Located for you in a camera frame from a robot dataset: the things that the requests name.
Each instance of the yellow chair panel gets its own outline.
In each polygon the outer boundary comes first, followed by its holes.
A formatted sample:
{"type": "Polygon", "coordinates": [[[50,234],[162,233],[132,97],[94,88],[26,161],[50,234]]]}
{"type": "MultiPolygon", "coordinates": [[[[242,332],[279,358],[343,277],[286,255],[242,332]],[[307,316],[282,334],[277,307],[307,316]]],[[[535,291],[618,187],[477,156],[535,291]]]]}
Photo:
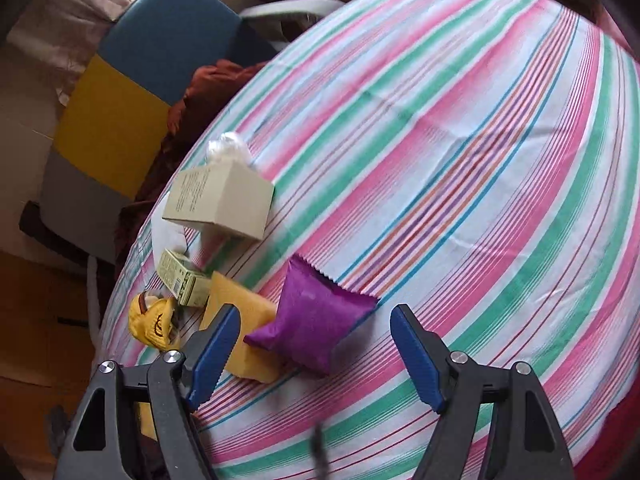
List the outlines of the yellow chair panel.
{"type": "Polygon", "coordinates": [[[54,145],[78,170],[133,199],[166,134],[169,105],[94,56],[54,145]]]}

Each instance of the striped tablecloth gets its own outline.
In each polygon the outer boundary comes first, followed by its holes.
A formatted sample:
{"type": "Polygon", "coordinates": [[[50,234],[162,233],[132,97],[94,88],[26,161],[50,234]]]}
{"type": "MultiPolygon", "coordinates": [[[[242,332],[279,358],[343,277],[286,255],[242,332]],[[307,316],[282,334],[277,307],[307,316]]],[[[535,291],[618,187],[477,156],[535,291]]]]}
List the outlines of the striped tablecloth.
{"type": "MultiPolygon", "coordinates": [[[[579,460],[638,362],[639,107],[638,66],[550,0],[355,0],[269,63],[183,163],[240,132],[276,185],[266,237],[188,230],[188,254],[277,302],[297,251],[381,299],[328,378],[223,374],[198,412],[217,471],[311,478],[324,420],[332,478],[409,478],[436,416],[390,337],[397,303],[481,364],[532,363],[579,460]]],[[[156,356],[127,332],[129,301],[159,284],[152,260],[147,223],[99,358],[156,356]]]]}

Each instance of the chair backrest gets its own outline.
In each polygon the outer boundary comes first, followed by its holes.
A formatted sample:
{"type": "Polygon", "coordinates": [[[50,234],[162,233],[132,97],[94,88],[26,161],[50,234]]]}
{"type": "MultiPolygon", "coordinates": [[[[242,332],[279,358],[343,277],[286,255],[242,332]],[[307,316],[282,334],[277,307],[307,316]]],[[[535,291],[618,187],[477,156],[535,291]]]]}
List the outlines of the chair backrest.
{"type": "Polygon", "coordinates": [[[166,133],[170,105],[200,66],[271,59],[219,0],[136,0],[100,43],[58,125],[47,161],[44,224],[103,260],[114,260],[120,209],[136,195],[166,133]]]}

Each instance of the bolt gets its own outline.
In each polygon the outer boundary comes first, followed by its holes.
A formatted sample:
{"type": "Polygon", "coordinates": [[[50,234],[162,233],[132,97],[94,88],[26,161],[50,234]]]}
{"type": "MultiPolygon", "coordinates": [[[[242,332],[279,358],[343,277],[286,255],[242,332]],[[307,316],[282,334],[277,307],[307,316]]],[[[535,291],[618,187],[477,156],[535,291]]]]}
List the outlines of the bolt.
{"type": "Polygon", "coordinates": [[[175,363],[180,360],[182,354],[177,350],[169,350],[166,354],[164,354],[164,362],[165,363],[175,363]]]}
{"type": "Polygon", "coordinates": [[[469,356],[464,352],[460,352],[456,350],[455,352],[451,352],[451,360],[459,365],[463,365],[467,361],[469,361],[469,356]]]}
{"type": "Polygon", "coordinates": [[[520,375],[529,375],[531,373],[531,367],[523,362],[516,363],[516,371],[520,375]]]}
{"type": "Polygon", "coordinates": [[[98,370],[100,370],[100,373],[108,374],[109,372],[113,372],[115,367],[116,363],[114,363],[113,361],[104,361],[100,364],[100,366],[98,366],[98,370]]]}

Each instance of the purple pouch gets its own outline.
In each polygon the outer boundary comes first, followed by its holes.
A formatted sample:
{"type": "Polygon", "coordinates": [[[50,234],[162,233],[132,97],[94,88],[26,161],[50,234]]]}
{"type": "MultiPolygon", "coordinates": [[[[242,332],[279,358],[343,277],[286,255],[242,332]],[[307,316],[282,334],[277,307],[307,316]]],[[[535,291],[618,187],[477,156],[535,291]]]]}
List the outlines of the purple pouch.
{"type": "Polygon", "coordinates": [[[334,347],[377,303],[373,296],[344,290],[294,254],[276,319],[244,336],[244,342],[328,374],[334,347]]]}

